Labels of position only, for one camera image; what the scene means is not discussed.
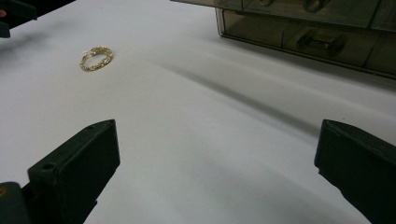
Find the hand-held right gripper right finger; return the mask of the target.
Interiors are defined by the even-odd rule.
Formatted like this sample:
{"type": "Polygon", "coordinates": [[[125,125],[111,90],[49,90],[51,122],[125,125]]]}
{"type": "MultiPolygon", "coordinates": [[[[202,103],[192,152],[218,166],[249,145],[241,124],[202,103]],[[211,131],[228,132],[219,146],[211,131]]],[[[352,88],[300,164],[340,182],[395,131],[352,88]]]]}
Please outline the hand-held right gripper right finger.
{"type": "Polygon", "coordinates": [[[314,164],[372,224],[396,224],[396,146],[325,119],[314,164]]]}

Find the smoky transparent drawer organizer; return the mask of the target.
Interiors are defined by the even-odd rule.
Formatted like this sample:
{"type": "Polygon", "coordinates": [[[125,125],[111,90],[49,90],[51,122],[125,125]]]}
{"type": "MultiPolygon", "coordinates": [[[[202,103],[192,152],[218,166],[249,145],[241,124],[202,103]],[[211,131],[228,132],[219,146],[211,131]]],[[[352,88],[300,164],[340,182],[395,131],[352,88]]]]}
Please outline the smoky transparent drawer organizer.
{"type": "Polygon", "coordinates": [[[172,0],[213,7],[219,35],[396,79],[396,0],[172,0]]]}

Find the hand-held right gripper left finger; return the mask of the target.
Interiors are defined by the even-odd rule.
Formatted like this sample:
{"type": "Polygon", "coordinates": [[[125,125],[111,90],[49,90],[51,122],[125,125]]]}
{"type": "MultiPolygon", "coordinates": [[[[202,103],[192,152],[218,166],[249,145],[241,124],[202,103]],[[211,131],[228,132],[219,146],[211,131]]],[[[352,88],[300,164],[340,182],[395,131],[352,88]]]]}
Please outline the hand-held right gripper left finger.
{"type": "Polygon", "coordinates": [[[28,169],[34,224],[83,224],[120,165],[116,121],[94,123],[28,169]]]}

